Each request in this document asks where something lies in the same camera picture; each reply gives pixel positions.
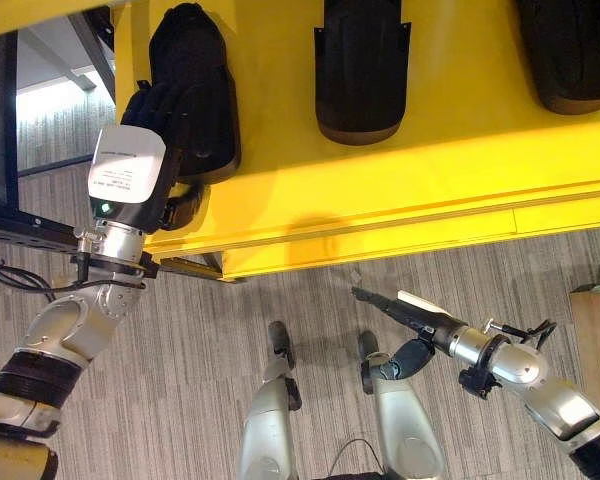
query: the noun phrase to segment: metal frame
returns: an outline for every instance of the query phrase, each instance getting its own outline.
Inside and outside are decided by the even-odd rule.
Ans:
[[[85,75],[76,75],[71,70],[71,66],[67,64],[56,52],[54,52],[49,45],[47,45],[35,32],[30,28],[23,28],[19,32],[20,38],[29,47],[36,51],[38,55],[44,58],[49,64],[53,65],[54,68],[64,75],[66,78],[75,83],[82,90],[93,90],[96,88],[96,84],[89,80]]]
[[[18,208],[16,75],[18,32],[0,35],[0,205]]]
[[[102,44],[100,43],[100,38],[98,36],[98,32],[92,26],[87,14],[85,12],[80,13],[72,13],[68,16],[73,29],[78,35],[78,39],[82,44],[85,52],[89,56],[91,63],[95,67],[98,75],[102,79],[102,83],[104,83],[105,88],[111,95],[111,99],[116,101],[116,85],[115,85],[115,75],[113,70],[111,70],[111,66],[109,65],[109,61],[102,50]]]

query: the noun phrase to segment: yellow shelf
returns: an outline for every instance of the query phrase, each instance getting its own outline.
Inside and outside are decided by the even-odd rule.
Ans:
[[[561,219],[575,220],[565,225]],[[295,270],[600,227],[600,197],[227,250],[224,277]]]
[[[148,78],[150,35],[177,3],[134,2],[116,11],[119,113],[136,81]],[[396,135],[365,147],[331,142],[316,125],[313,27],[323,24],[322,6],[205,2],[236,80],[242,165],[212,187],[196,222],[151,236],[147,249],[156,258],[226,251],[226,274],[242,275],[295,268],[280,263],[288,258],[280,252],[312,249],[319,237],[343,242],[325,260],[334,263],[416,248],[409,245],[432,249],[600,224],[596,212],[570,203],[600,198],[600,111],[568,117],[539,105],[513,2],[404,2],[403,20],[413,22],[407,114]],[[551,205],[546,219],[543,205]],[[525,218],[546,228],[493,232],[490,222],[520,208],[539,208]],[[435,232],[465,221],[471,228],[459,228],[462,235]],[[408,245],[388,238],[392,228],[409,232]],[[349,246],[367,236],[371,253]],[[265,245],[259,258],[269,258],[269,267],[244,263]]]

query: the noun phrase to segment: gray carpet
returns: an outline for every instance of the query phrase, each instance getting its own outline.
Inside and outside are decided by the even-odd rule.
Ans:
[[[86,215],[84,171],[27,179],[25,208],[74,223]],[[0,258],[45,276],[59,255],[0,244]],[[283,320],[297,344],[304,406],[292,426],[301,478],[326,475],[339,447],[377,445],[373,403],[358,381],[355,338],[373,329],[395,350],[410,334],[348,290],[402,288],[473,325],[493,316],[518,327],[559,327],[546,346],[555,371],[581,383],[567,293],[596,281],[600,229],[354,263],[223,285],[171,274],[151,281],[110,348],[79,381],[52,440],[59,479],[232,479],[241,428],[266,359],[266,326]],[[43,299],[0,286],[0,367]],[[577,479],[579,473],[512,395],[464,393],[460,366],[437,355],[413,379],[449,464],[450,479]],[[362,446],[336,472],[373,469]]]

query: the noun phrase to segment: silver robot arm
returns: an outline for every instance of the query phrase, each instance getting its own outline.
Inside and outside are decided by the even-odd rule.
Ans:
[[[353,294],[416,331],[419,340],[467,363],[469,368],[459,377],[465,390],[483,399],[494,386],[515,393],[580,471],[590,479],[600,480],[600,409],[573,384],[554,376],[537,349],[513,344],[502,334],[487,335],[491,329],[524,332],[492,321],[483,331],[477,330],[407,292],[400,292],[396,300],[359,288],[354,288]]]
[[[151,130],[104,129],[89,174],[95,225],[76,230],[78,280],[38,313],[0,371],[0,479],[52,479],[58,460],[29,439],[53,435],[80,374],[109,344],[136,305],[142,279],[155,276],[143,256],[175,180],[165,146]]]

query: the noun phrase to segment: wire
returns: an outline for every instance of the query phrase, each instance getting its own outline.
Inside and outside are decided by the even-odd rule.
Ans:
[[[340,457],[342,456],[342,454],[344,453],[344,451],[346,450],[346,448],[349,445],[351,445],[352,443],[355,443],[355,442],[363,442],[365,445],[367,445],[367,447],[369,447],[369,449],[371,449],[371,453],[373,453],[373,458],[376,459],[376,464],[378,465],[378,468],[382,472],[382,464],[380,463],[380,460],[378,460],[378,455],[376,455],[376,451],[373,449],[373,447],[371,446],[371,444],[367,440],[365,440],[364,438],[353,438],[353,439],[349,440],[347,443],[345,443],[342,446],[342,448],[340,449],[340,451],[336,455],[336,459],[331,464],[331,468],[329,469],[329,473],[327,474],[327,477],[330,477],[331,475],[333,475],[333,471],[336,469],[336,465],[338,463],[338,460],[340,460]]]
[[[2,263],[0,264],[0,270],[7,269],[7,268],[9,268],[9,267],[4,266],[4,260],[3,260]],[[29,272],[27,270],[16,269],[13,267],[11,267],[11,268],[13,271],[11,271],[10,273],[16,277],[21,278],[25,282],[28,282],[25,284],[28,287],[40,288],[40,289],[51,288],[49,283],[47,283],[47,281],[44,278],[42,278],[40,275],[37,275],[33,272]],[[22,284],[22,280],[18,280],[16,278],[5,275],[3,272],[0,271],[0,282],[5,285],[9,285],[9,286],[20,285],[20,284]],[[56,296],[53,293],[45,293],[44,296],[49,301],[49,303],[53,302],[56,299]]]
[[[43,294],[47,300],[55,300],[54,293],[75,292],[83,288],[96,287],[98,285],[118,285],[120,287],[136,288],[143,290],[146,288],[144,283],[136,284],[130,282],[121,282],[119,280],[94,280],[92,282],[74,282],[66,287],[52,288],[49,283],[39,275],[21,268],[9,267],[0,263],[0,283],[25,293]]]

